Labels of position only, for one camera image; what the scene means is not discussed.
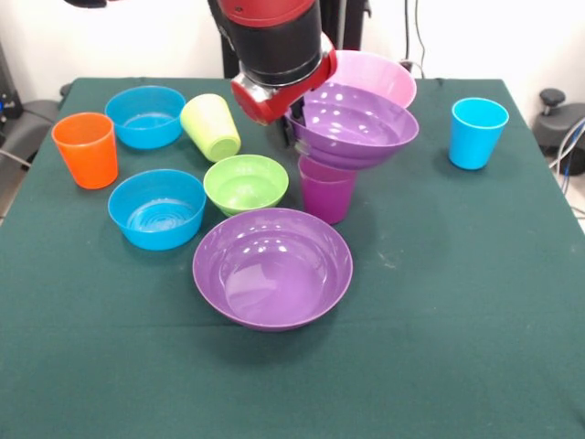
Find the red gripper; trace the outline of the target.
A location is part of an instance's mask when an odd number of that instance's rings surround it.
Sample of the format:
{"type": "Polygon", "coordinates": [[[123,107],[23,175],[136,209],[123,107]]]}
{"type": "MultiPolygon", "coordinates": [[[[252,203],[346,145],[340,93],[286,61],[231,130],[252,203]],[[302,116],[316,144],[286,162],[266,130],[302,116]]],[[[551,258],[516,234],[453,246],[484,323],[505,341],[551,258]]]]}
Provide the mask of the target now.
{"type": "Polygon", "coordinates": [[[335,47],[330,38],[321,34],[318,64],[304,78],[285,85],[262,85],[240,68],[230,81],[232,93],[240,108],[256,123],[267,125],[281,118],[282,134],[287,148],[296,145],[294,125],[284,115],[291,109],[292,118],[304,123],[304,95],[322,86],[337,68],[335,47]]]}

